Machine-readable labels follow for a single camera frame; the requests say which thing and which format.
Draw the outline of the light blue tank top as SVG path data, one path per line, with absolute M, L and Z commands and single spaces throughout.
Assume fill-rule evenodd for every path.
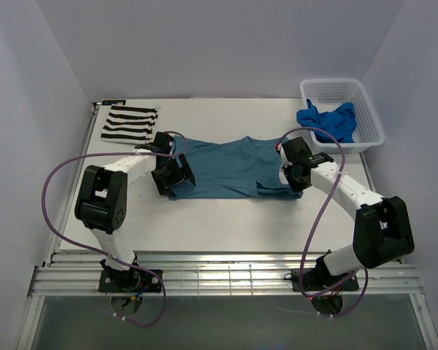
M 196 184 L 185 181 L 172 187 L 169 200 L 180 199 L 276 199 L 298 200 L 280 173 L 281 157 L 276 139 L 242 139 L 222 144 L 174 138 L 195 176 Z

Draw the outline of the black white striped tank top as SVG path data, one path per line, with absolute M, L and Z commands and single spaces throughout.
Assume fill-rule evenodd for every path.
M 100 139 L 110 143 L 149 144 L 154 138 L 158 117 L 156 108 L 112 105 Z

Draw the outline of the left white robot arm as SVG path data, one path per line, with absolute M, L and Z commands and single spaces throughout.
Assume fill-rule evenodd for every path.
M 88 166 L 83 173 L 75 206 L 75 216 L 94 234 L 101 249 L 108 254 L 105 269 L 117 271 L 115 283 L 124 291 L 139 286 L 139 271 L 122 226 L 128 212 L 129 186 L 151 174 L 162 196 L 173 197 L 172 187 L 182 182 L 195 185 L 196 180 L 184 155 L 159 157 L 132 155 L 105 166 Z

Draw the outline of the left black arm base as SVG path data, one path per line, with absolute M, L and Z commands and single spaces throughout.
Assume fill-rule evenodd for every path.
M 137 293 L 160 292 L 162 290 L 160 278 L 162 270 L 153 270 L 157 275 L 145 271 L 106 271 L 103 270 L 99 279 L 98 291 L 103 293 Z

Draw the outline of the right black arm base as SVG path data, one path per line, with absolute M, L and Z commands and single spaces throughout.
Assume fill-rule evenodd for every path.
M 305 292 L 319 292 L 333 286 L 334 284 L 338 283 L 346 276 L 347 273 L 338 276 L 329 276 L 328 278 L 323 278 L 318 276 L 314 268 L 305 268 L 303 270 L 302 285 Z M 283 279 L 285 281 L 290 281 L 292 283 L 292 290 L 294 292 L 300 291 L 298 268 L 291 269 L 290 272 L 287 272 L 284 275 Z M 358 291 L 359 290 L 358 280 L 355 276 L 353 276 L 347 281 L 345 281 L 343 284 L 341 284 L 339 288 L 344 292 Z

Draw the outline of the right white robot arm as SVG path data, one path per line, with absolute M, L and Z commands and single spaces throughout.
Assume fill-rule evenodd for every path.
M 316 166 L 282 165 L 281 172 L 297 191 L 314 187 L 327 194 L 310 229 L 302 257 L 306 257 L 330 201 L 337 203 L 354 221 L 349 245 L 325 253 L 316 260 L 314 268 L 299 271 L 296 282 L 301 292 L 318 289 L 326 292 L 346 282 L 356 271 L 373 269 L 413 253 L 415 242 L 407 204 L 400 197 L 388 198 L 366 188 L 334 161 Z

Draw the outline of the royal blue tank top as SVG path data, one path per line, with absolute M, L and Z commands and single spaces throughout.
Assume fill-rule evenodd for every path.
M 340 144 L 353 143 L 353 133 L 357 128 L 355 107 L 344 102 L 332 112 L 319 112 L 307 99 L 307 108 L 296 113 L 296 121 L 302 127 L 318 128 L 331 134 Z

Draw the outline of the white plastic basket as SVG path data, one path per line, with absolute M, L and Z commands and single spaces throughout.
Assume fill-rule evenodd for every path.
M 300 83 L 306 107 L 296 113 L 310 129 L 318 152 L 360 153 L 383 144 L 385 136 L 364 85 L 355 79 L 306 79 Z

